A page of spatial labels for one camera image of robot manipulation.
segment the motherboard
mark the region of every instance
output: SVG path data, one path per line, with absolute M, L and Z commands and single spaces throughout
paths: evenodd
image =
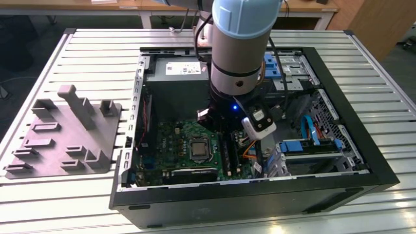
M 220 143 L 226 137 L 233 138 L 237 148 L 229 156 Z M 252 178 L 250 161 L 233 161 L 233 157 L 241 158 L 248 147 L 248 142 L 242 142 L 245 138 L 242 131 L 230 136 L 214 134 L 192 120 L 160 122 L 156 151 L 141 156 L 137 182 L 157 186 Z

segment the table leg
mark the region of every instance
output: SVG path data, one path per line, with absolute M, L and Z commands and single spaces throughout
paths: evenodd
M 48 18 L 48 21 L 49 21 L 50 25 L 54 25 L 57 23 L 56 16 L 46 16 L 46 18 Z
M 152 14 L 149 11 L 140 11 L 141 24 L 144 29 L 152 28 L 150 16 Z
M 333 16 L 333 12 L 325 12 L 322 13 L 321 17 L 318 18 L 318 21 L 314 26 L 314 30 L 326 30 L 328 24 L 330 22 Z

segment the blue drive bracket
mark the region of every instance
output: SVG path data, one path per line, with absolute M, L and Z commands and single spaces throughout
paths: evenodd
M 277 62 L 270 54 L 264 55 L 264 62 L 265 62 L 264 79 L 281 79 L 281 74 L 277 69 Z
M 320 145 L 320 142 L 317 139 L 317 131 L 316 131 L 316 128 L 313 126 L 313 121 L 312 121 L 310 116 L 302 116 L 301 117 L 301 125 L 300 125 L 301 137 L 302 137 L 302 139 L 308 139 L 305 123 L 308 124 L 310 138 L 313 140 L 313 143 L 314 143 L 314 145 Z
M 302 152 L 304 148 L 301 147 L 300 141 L 285 141 L 280 143 L 280 151 L 281 153 L 285 152 Z

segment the gray plastic holder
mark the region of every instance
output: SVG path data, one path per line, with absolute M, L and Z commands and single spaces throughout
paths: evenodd
M 109 166 L 109 159 L 101 150 L 98 151 L 97 156 L 94 156 L 92 152 L 88 150 L 84 162 L 92 169 L 101 169 Z

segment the wooden desk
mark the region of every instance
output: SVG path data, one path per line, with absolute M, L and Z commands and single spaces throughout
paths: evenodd
M 146 11 L 172 11 L 172 10 L 182 10 L 184 7 L 174 7 L 160 4 L 152 0 L 141 0 L 141 10 Z M 338 6 L 330 0 L 326 5 L 316 3 L 314 0 L 288 0 L 290 12 L 322 12 L 330 11 L 337 12 Z M 281 11 L 285 11 L 285 4 L 281 5 Z
M 333 13 L 333 0 L 326 5 L 310 0 L 288 0 L 289 17 L 318 18 L 314 30 L 325 30 Z M 280 17 L 285 15 L 282 4 Z M 0 0 L 0 15 L 136 15 L 142 28 L 152 28 L 150 16 L 180 16 L 185 8 L 166 6 L 152 0 L 118 0 L 114 4 L 92 5 L 90 0 Z
M 314 30 L 325 30 L 332 19 L 333 13 L 338 11 L 338 6 L 333 0 L 326 5 L 316 3 L 314 0 L 288 0 L 289 17 L 296 18 L 317 18 Z M 184 15 L 186 8 L 168 6 L 153 2 L 152 0 L 141 0 L 141 12 L 150 13 L 150 16 L 177 16 Z M 281 5 L 278 17 L 285 16 L 286 6 Z

